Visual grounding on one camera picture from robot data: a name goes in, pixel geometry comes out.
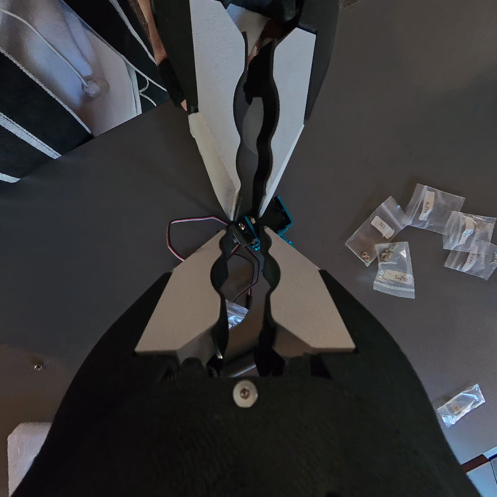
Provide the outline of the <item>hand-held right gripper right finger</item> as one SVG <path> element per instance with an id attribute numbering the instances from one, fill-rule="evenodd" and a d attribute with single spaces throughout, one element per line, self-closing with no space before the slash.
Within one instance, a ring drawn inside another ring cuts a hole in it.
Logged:
<path id="1" fill-rule="evenodd" d="M 260 251 L 269 291 L 254 350 L 258 374 L 280 375 L 295 357 L 355 351 L 320 269 L 270 228 L 260 233 Z"/>

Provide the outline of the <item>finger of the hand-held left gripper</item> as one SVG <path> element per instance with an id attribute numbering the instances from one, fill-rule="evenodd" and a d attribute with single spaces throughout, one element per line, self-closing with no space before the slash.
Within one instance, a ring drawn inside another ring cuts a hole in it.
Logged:
<path id="1" fill-rule="evenodd" d="M 262 217 L 302 133 L 315 34 L 294 28 L 263 46 L 248 65 L 246 147 L 258 156 L 252 209 Z"/>
<path id="2" fill-rule="evenodd" d="M 190 132 L 217 199 L 233 220 L 241 187 L 235 94 L 269 18 L 219 1 L 190 1 L 189 6 L 198 100 L 198 111 L 188 117 Z"/>

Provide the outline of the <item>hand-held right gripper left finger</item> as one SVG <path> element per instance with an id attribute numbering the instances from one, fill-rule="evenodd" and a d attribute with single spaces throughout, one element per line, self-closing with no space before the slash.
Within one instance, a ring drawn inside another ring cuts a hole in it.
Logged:
<path id="1" fill-rule="evenodd" d="M 140 337 L 138 355 L 188 358 L 217 372 L 224 365 L 229 340 L 226 282 L 231 234 L 223 229 L 171 273 Z"/>

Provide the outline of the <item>blue servo bracket assembly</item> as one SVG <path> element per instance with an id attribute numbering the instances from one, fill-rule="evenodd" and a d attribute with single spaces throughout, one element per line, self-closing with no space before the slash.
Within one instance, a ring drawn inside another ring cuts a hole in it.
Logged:
<path id="1" fill-rule="evenodd" d="M 252 251 L 258 251 L 260 249 L 259 232 L 264 227 L 270 228 L 277 236 L 292 245 L 292 242 L 284 235 L 292 225 L 293 219 L 284 202 L 280 196 L 275 196 L 270 200 L 261 217 L 240 216 L 232 223 L 229 232 L 235 244 L 247 247 Z"/>

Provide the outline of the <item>dark brown desk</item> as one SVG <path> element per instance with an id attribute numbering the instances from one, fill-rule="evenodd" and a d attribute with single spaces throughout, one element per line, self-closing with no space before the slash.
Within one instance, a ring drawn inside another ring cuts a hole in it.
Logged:
<path id="1" fill-rule="evenodd" d="M 496 217 L 496 1 L 360 1 L 339 12 L 332 60 L 278 185 L 288 238 L 367 307 L 435 409 L 478 383 L 486 403 L 444 434 L 460 462 L 496 446 L 496 274 L 444 267 L 411 226 L 415 299 L 372 288 L 345 241 L 415 185 Z M 19 183 L 1 186 L 1 496 L 7 437 L 49 421 L 117 318 L 175 266 L 171 219 L 221 216 L 187 117 L 165 103 Z M 42 371 L 33 365 L 42 362 Z"/>

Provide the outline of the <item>adjoining dark desk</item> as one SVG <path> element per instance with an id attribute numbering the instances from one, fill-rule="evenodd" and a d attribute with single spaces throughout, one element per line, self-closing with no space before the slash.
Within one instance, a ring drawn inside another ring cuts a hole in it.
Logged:
<path id="1" fill-rule="evenodd" d="M 481 496 L 496 496 L 496 446 L 462 464 Z"/>

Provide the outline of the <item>small clear screw bag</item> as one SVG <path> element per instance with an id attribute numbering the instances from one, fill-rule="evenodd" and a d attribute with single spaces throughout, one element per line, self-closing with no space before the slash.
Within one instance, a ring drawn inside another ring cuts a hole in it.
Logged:
<path id="1" fill-rule="evenodd" d="M 450 250 L 444 267 L 488 281 L 496 270 L 496 245 L 477 241 L 468 249 Z"/>
<path id="2" fill-rule="evenodd" d="M 495 217 L 452 211 L 443 231 L 443 248 L 459 252 L 485 252 L 492 241 Z"/>
<path id="3" fill-rule="evenodd" d="M 418 183 L 406 208 L 407 225 L 443 234 L 452 212 L 460 212 L 465 197 Z"/>
<path id="4" fill-rule="evenodd" d="M 378 262 L 373 289 L 391 296 L 414 299 L 414 277 L 408 242 L 375 246 Z"/>
<path id="5" fill-rule="evenodd" d="M 228 330 L 238 326 L 246 317 L 249 310 L 235 302 L 226 301 Z"/>
<path id="6" fill-rule="evenodd" d="M 407 226 L 408 216 L 394 197 L 388 197 L 347 239 L 345 245 L 369 266 L 377 256 L 376 245 L 388 244 Z"/>
<path id="7" fill-rule="evenodd" d="M 437 413 L 445 427 L 455 426 L 465 415 L 486 402 L 480 385 L 475 384 L 452 397 L 442 406 L 438 407 Z"/>

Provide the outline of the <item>person in striped shirt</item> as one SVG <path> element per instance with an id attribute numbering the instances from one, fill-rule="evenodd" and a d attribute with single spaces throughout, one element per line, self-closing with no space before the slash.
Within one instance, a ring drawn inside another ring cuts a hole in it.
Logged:
<path id="1" fill-rule="evenodd" d="M 1 1 L 1 182 L 166 102 L 152 1 Z"/>

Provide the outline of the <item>white foam frame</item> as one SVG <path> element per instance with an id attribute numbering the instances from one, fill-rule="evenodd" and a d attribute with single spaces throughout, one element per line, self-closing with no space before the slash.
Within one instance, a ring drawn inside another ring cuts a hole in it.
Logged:
<path id="1" fill-rule="evenodd" d="M 50 422 L 23 422 L 9 434 L 7 449 L 9 496 L 12 496 L 25 477 L 51 426 Z"/>

